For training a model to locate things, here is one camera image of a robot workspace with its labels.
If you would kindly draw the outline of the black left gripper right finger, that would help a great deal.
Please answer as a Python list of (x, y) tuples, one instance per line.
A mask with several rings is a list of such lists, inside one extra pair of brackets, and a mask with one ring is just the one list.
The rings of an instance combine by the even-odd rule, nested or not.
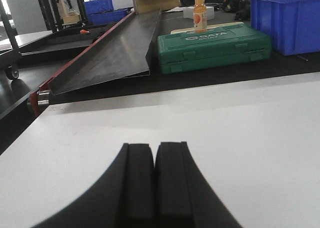
[(156, 154), (159, 227), (240, 227), (196, 165), (186, 142), (162, 142)]

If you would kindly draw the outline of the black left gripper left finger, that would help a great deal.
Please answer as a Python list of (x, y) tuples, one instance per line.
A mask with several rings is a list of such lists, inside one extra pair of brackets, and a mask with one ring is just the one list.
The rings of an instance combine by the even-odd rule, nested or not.
[(154, 190), (151, 148), (125, 143), (85, 193), (36, 227), (151, 227)]

